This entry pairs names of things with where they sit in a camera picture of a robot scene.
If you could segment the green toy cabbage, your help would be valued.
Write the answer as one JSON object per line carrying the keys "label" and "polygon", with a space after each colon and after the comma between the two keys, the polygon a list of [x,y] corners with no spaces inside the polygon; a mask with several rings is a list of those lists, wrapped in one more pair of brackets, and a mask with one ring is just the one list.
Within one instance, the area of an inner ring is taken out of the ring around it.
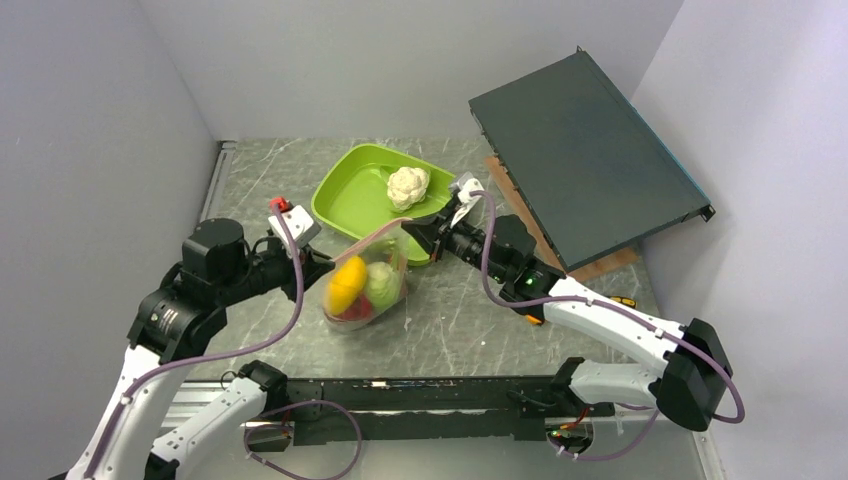
{"label": "green toy cabbage", "polygon": [[399,272],[386,262],[370,263],[366,267],[364,294],[375,310],[394,305],[400,296],[402,279]]}

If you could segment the clear zip top bag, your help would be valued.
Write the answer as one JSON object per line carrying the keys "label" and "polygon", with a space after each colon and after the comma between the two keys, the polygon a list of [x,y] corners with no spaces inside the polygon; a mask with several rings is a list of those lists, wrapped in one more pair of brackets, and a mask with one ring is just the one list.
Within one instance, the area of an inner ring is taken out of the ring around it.
{"label": "clear zip top bag", "polygon": [[411,237],[394,219],[334,258],[322,311],[334,328],[364,327],[405,298]]}

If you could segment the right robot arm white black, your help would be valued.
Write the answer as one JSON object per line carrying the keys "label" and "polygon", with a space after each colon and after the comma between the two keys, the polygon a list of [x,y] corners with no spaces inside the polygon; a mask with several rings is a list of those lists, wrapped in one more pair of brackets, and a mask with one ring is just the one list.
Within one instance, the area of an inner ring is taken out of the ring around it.
{"label": "right robot arm white black", "polygon": [[588,335],[630,358],[628,364],[566,360],[550,391],[560,413],[574,415],[599,403],[656,408],[696,432],[712,421],[744,420],[732,367],[710,323],[662,319],[589,289],[535,256],[536,241],[516,215],[497,217],[480,229],[438,213],[406,220],[402,228],[432,260],[450,253],[478,268],[486,282],[498,283],[500,292],[490,296],[494,303]]}

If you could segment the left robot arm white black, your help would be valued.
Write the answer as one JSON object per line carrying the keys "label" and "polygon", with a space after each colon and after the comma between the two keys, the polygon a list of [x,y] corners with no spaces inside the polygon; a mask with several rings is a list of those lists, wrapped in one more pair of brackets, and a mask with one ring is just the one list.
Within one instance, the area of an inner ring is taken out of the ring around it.
{"label": "left robot arm white black", "polygon": [[249,244],[238,221],[211,218],[184,241],[181,261],[139,305],[118,383],[68,478],[185,479],[240,424],[285,411],[286,376],[253,361],[216,399],[162,431],[191,368],[226,326],[228,307],[274,289],[301,305],[304,292],[332,270],[332,260],[311,246],[321,227],[304,208],[269,224],[267,235]]}

